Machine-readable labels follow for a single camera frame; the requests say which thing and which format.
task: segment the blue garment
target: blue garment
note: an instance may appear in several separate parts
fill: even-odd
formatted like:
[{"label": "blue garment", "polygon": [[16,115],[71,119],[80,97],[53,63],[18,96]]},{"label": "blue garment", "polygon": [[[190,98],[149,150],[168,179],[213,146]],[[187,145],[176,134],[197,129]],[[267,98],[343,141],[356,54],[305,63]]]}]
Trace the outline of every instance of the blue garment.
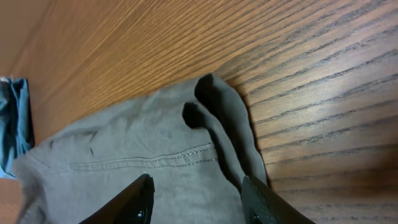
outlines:
[{"label": "blue garment", "polygon": [[34,145],[27,80],[0,79],[0,178],[15,179],[14,159]]}]

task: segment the black object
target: black object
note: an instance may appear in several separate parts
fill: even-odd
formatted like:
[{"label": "black object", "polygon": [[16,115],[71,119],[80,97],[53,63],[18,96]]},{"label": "black object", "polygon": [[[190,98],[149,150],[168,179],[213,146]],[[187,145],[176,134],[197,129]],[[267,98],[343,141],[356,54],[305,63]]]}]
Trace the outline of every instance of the black object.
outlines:
[{"label": "black object", "polygon": [[154,206],[154,181],[142,174],[80,224],[149,224]]},{"label": "black object", "polygon": [[[154,181],[141,175],[81,224],[149,224],[154,205]],[[243,179],[246,224],[313,224],[256,177]]]},{"label": "black object", "polygon": [[242,202],[247,224],[313,224],[257,177],[243,178]]}]

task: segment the folded garment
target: folded garment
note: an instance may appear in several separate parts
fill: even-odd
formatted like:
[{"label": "folded garment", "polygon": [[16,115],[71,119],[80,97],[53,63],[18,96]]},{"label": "folded garment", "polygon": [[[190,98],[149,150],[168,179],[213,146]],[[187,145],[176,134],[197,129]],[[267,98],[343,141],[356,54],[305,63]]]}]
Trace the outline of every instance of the folded garment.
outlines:
[{"label": "folded garment", "polygon": [[246,107],[213,75],[78,120],[13,171],[19,223],[79,223],[141,174],[154,179],[151,223],[244,223],[243,177],[266,182]]},{"label": "folded garment", "polygon": [[0,79],[0,178],[15,179],[13,160],[34,145],[25,79]]}]

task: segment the wooden table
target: wooden table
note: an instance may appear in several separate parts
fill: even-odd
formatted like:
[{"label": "wooden table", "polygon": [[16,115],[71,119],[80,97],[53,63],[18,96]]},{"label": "wooden table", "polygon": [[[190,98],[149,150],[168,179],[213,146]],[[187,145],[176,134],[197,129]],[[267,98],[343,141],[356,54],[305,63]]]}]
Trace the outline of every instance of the wooden table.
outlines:
[{"label": "wooden table", "polygon": [[396,0],[54,1],[12,73],[41,142],[212,71],[246,101],[286,201],[316,223],[398,223]]}]

